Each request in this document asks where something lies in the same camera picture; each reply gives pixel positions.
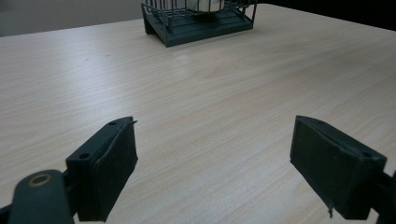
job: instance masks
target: black dish rack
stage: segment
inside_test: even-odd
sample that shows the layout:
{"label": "black dish rack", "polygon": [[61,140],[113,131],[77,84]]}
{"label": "black dish rack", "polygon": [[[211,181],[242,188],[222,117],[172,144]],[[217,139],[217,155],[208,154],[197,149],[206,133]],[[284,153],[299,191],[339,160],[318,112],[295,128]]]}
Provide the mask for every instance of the black dish rack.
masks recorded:
{"label": "black dish rack", "polygon": [[[157,34],[166,47],[172,47],[253,29],[257,0],[197,0],[196,10],[187,8],[188,1],[146,0],[142,3],[146,33]],[[208,1],[209,12],[200,10],[203,1]],[[210,12],[215,3],[222,10]],[[248,15],[250,6],[253,9]]]}

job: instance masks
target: wooden table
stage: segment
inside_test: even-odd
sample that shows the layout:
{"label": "wooden table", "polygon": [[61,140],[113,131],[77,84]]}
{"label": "wooden table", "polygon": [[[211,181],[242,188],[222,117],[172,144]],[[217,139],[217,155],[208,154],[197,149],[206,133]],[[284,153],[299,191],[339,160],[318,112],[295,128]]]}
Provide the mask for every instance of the wooden table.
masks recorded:
{"label": "wooden table", "polygon": [[132,115],[139,162],[108,223],[361,223],[330,219],[290,164],[294,119],[329,122],[392,175],[395,86],[396,33],[270,5],[253,30],[168,49],[142,20],[2,37],[0,206]]}

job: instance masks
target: wooden tabletop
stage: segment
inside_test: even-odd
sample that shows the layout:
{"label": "wooden tabletop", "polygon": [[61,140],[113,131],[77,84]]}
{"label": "wooden tabletop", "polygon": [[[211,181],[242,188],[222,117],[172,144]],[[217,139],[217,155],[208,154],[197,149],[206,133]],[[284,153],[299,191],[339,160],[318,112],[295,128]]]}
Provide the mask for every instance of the wooden tabletop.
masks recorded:
{"label": "wooden tabletop", "polygon": [[395,32],[271,5],[253,30],[172,48],[142,20],[2,37],[0,206],[134,116],[139,161],[107,223],[375,223],[329,218],[291,136],[296,115],[322,119],[392,175],[395,99]]}

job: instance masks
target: table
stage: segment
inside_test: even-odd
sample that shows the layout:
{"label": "table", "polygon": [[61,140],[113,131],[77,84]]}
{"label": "table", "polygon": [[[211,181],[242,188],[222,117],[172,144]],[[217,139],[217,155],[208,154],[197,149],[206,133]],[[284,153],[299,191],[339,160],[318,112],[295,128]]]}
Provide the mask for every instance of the table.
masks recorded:
{"label": "table", "polygon": [[290,164],[296,115],[396,170],[392,31],[259,5],[253,30],[172,48],[142,20],[2,37],[0,68],[0,206],[130,115],[139,161],[107,223],[361,223]]}

